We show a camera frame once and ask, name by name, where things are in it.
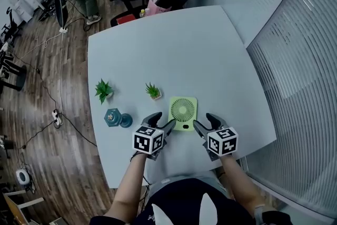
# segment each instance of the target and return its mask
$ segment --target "white device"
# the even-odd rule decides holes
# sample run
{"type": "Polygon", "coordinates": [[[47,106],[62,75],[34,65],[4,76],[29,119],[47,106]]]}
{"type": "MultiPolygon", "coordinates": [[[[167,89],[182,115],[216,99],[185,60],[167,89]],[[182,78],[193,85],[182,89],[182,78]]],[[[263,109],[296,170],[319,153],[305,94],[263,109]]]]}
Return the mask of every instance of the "white device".
{"type": "Polygon", "coordinates": [[[233,127],[210,132],[207,148],[218,156],[228,155],[237,150],[238,136],[233,127]]]}
{"type": "Polygon", "coordinates": [[[56,120],[56,125],[60,125],[60,119],[58,118],[58,110],[55,109],[52,111],[53,119],[56,120]]]}
{"type": "Polygon", "coordinates": [[[164,131],[139,125],[132,133],[132,142],[134,150],[151,155],[163,147],[164,131]]]}
{"type": "Polygon", "coordinates": [[[21,185],[28,185],[31,182],[29,174],[25,169],[19,169],[16,172],[16,178],[21,185]]]}

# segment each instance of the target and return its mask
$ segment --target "pink bag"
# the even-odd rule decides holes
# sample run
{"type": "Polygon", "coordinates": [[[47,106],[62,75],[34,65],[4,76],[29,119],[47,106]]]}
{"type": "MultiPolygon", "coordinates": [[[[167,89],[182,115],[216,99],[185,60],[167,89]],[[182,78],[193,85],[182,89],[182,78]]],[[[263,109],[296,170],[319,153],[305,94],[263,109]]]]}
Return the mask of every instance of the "pink bag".
{"type": "Polygon", "coordinates": [[[146,15],[151,16],[151,15],[158,14],[158,13],[169,12],[172,7],[161,8],[161,7],[158,7],[156,4],[154,4],[152,0],[149,0],[147,8],[149,8],[150,10],[149,10],[148,14],[146,14],[146,15]]]}

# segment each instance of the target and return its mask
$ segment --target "electrical outlet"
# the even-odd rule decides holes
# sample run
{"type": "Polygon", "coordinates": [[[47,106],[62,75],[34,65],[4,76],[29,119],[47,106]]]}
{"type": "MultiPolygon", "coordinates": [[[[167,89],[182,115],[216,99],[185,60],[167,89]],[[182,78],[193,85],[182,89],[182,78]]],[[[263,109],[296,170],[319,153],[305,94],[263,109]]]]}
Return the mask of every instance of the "electrical outlet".
{"type": "Polygon", "coordinates": [[[53,119],[56,120],[56,125],[60,125],[60,119],[58,118],[58,110],[55,109],[52,111],[53,119]]]}

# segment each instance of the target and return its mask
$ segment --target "cable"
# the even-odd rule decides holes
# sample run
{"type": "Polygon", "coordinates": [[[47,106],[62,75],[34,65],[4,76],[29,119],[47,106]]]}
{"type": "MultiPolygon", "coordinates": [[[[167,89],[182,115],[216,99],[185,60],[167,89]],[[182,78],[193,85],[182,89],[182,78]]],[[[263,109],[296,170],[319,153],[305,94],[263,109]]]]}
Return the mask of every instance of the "cable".
{"type": "MultiPolygon", "coordinates": [[[[61,98],[61,112],[63,115],[63,100],[62,100],[62,88],[61,88],[61,74],[62,74],[62,51],[63,51],[63,35],[61,39],[61,59],[60,59],[60,98],[61,98]]],[[[62,117],[62,122],[60,122],[60,125],[63,125],[64,118],[62,117]]]]}
{"type": "Polygon", "coordinates": [[[146,183],[147,183],[148,185],[152,185],[150,182],[148,182],[148,180],[145,178],[145,176],[143,176],[143,178],[144,178],[144,180],[146,181],[146,183]]]}
{"type": "Polygon", "coordinates": [[[217,178],[220,179],[221,176],[223,176],[224,174],[226,174],[226,173],[225,172],[220,173],[220,175],[217,178]]]}
{"type": "Polygon", "coordinates": [[[21,62],[25,63],[26,65],[31,66],[32,69],[34,69],[34,70],[38,73],[38,75],[40,76],[40,79],[41,79],[41,81],[42,81],[42,87],[47,91],[48,96],[54,101],[54,103],[55,103],[55,109],[57,109],[56,100],[53,99],[53,97],[52,97],[52,96],[50,95],[50,93],[49,93],[49,89],[45,86],[44,81],[43,81],[43,79],[42,79],[42,75],[41,75],[40,70],[39,70],[38,68],[36,68],[36,67],[33,67],[33,66],[30,65],[29,63],[23,61],[23,60],[22,60],[21,58],[19,58],[14,52],[11,52],[11,54],[13,54],[13,55],[14,55],[17,59],[19,59],[21,62]]]}
{"type": "Polygon", "coordinates": [[[68,20],[68,22],[66,22],[66,25],[67,25],[67,24],[69,23],[69,21],[71,21],[71,20],[73,19],[73,17],[74,17],[74,13],[75,13],[75,4],[76,4],[76,1],[75,1],[74,5],[73,5],[73,7],[72,7],[72,9],[73,9],[72,17],[68,20]]]}
{"type": "Polygon", "coordinates": [[[18,148],[18,150],[19,150],[19,149],[26,149],[28,143],[29,143],[33,138],[35,138],[39,133],[43,132],[47,127],[49,127],[49,126],[50,126],[51,124],[53,124],[55,121],[56,121],[56,120],[53,120],[53,121],[50,122],[47,126],[45,126],[43,129],[41,129],[40,131],[36,132],[35,135],[32,136],[32,137],[30,137],[30,138],[28,139],[28,141],[27,141],[24,145],[22,145],[20,148],[18,148]]]}
{"type": "Polygon", "coordinates": [[[78,18],[76,20],[73,20],[68,25],[66,25],[66,27],[69,27],[72,23],[74,23],[74,22],[76,22],[78,20],[83,20],[83,31],[84,32],[88,32],[90,30],[90,28],[91,28],[91,25],[87,25],[85,19],[83,19],[83,18],[78,18]]]}
{"type": "Polygon", "coordinates": [[[139,202],[141,202],[142,200],[144,200],[145,195],[146,195],[146,190],[145,190],[144,194],[141,196],[141,199],[139,200],[139,202]]]}
{"type": "Polygon", "coordinates": [[[27,174],[29,175],[29,184],[26,185],[24,188],[25,188],[26,191],[29,190],[29,191],[32,192],[32,194],[34,194],[35,191],[36,191],[36,186],[35,186],[32,174],[31,174],[32,168],[29,164],[26,163],[25,156],[23,155],[23,152],[18,153],[18,160],[17,160],[16,166],[20,169],[25,170],[27,172],[27,174]]]}
{"type": "Polygon", "coordinates": [[[76,6],[75,6],[75,4],[73,3],[73,2],[71,2],[70,0],[67,0],[67,1],[69,1],[72,5],[73,5],[73,7],[84,17],[84,18],[87,18],[87,16],[85,16],[82,12],[80,12],[77,8],[76,8],[76,6]]]}
{"type": "Polygon", "coordinates": [[[27,55],[27,54],[29,54],[29,53],[31,53],[33,50],[35,50],[36,48],[38,48],[39,46],[41,46],[42,44],[46,44],[45,45],[45,48],[47,47],[47,43],[48,43],[48,41],[50,41],[50,40],[52,40],[52,39],[54,39],[54,38],[56,38],[56,37],[58,37],[58,36],[60,36],[62,33],[59,33],[59,34],[57,34],[56,36],[54,36],[54,37],[51,37],[51,38],[49,38],[49,39],[47,39],[46,41],[44,41],[44,42],[42,42],[42,43],[40,43],[40,44],[38,44],[38,45],[36,45],[33,49],[31,49],[28,53],[26,53],[23,57],[21,57],[21,61],[22,61],[22,59],[27,55]]]}
{"type": "Polygon", "coordinates": [[[143,202],[143,205],[142,205],[142,210],[141,210],[141,212],[143,212],[143,210],[144,210],[145,200],[146,200],[146,196],[147,196],[147,193],[148,193],[149,190],[150,190],[150,188],[147,186],[147,187],[146,187],[146,191],[145,191],[144,198],[142,199],[142,200],[144,200],[144,202],[143,202]]]}
{"type": "Polygon", "coordinates": [[[138,151],[136,151],[133,155],[132,155],[132,157],[130,158],[130,162],[131,162],[131,160],[135,157],[135,156],[137,156],[137,155],[139,155],[139,154],[144,154],[143,152],[138,152],[138,151]]]}
{"type": "Polygon", "coordinates": [[[81,135],[81,137],[84,140],[86,140],[88,143],[91,143],[92,145],[94,145],[94,146],[97,147],[97,145],[95,143],[93,143],[92,141],[89,141],[85,136],[83,136],[83,134],[77,129],[77,127],[75,127],[75,125],[73,124],[73,122],[71,122],[68,117],[66,117],[63,113],[59,113],[59,115],[62,115],[64,118],[66,118],[69,121],[69,123],[73,126],[73,128],[79,133],[79,135],[81,135]]]}

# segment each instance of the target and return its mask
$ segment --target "white shoe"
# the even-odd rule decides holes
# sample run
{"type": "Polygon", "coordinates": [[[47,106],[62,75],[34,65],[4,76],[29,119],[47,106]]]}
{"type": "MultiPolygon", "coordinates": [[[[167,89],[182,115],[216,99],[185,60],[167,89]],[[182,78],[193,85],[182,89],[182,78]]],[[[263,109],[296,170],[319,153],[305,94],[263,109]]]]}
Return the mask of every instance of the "white shoe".
{"type": "Polygon", "coordinates": [[[88,21],[86,21],[87,25],[92,25],[94,23],[99,22],[102,19],[102,17],[100,15],[94,15],[91,19],[88,19],[88,21]]]}

